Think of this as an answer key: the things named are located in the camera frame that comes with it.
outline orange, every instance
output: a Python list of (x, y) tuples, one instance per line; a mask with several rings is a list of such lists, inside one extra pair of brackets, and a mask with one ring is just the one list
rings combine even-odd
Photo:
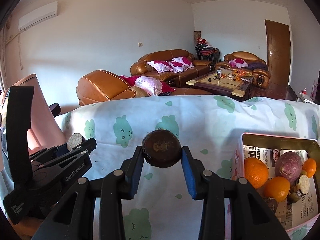
[(278, 202), (284, 201), (289, 194), (290, 182), (284, 177), (275, 177), (266, 183), (264, 196), (275, 198)]
[(269, 171), (267, 166), (257, 158), (244, 160), (244, 177), (254, 188), (262, 187), (268, 180)]
[(307, 172), (308, 178), (311, 178), (316, 173), (317, 163), (314, 159), (307, 159), (304, 162), (302, 169)]

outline air conditioner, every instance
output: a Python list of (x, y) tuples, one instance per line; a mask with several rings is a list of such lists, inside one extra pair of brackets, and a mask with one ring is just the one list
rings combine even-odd
[(46, 4), (19, 19), (19, 32), (58, 15), (58, 2)]

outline cable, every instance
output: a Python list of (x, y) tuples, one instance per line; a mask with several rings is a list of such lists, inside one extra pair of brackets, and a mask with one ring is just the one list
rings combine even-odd
[(19, 47), (19, 60), (20, 60), (20, 69), (23, 69), (22, 60), (21, 60), (21, 42), (20, 42), (20, 33), (18, 35), (18, 47)]
[(7, 45), (9, 42), (11, 42), (15, 37), (17, 37), (20, 33), (16, 33), (14, 36), (12, 36), (5, 44)]
[(232, 85), (232, 86), (235, 86), (235, 87), (237, 87), (237, 86), (238, 86), (238, 85), (235, 85), (235, 84), (225, 83), (225, 82), (224, 82), (224, 84)]

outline window curtain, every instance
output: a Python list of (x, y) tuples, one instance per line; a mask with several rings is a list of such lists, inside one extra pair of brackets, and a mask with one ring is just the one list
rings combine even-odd
[(8, 88), (7, 76), (5, 73), (5, 27), (0, 30), (0, 90), (5, 91)]

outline white wall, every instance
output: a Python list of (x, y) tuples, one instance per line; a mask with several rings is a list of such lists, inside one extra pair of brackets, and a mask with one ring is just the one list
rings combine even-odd
[(220, 50), (222, 60), (228, 53), (248, 51), (267, 61), (265, 19), (290, 27), (287, 8), (265, 2), (217, 0), (192, 4), (192, 10), (195, 30)]
[[(14, 11), (10, 34), (30, 11), (56, 0)], [(76, 86), (85, 74), (105, 69), (130, 75), (143, 55), (166, 49), (194, 52), (191, 5), (181, 0), (57, 0), (58, 16), (23, 32), (6, 47), (9, 85), (36, 73), (48, 104), (78, 106)]]
[(291, 87), (299, 92), (318, 80), (320, 64), (320, 25), (303, 0), (292, 0), (288, 6), (293, 38)]

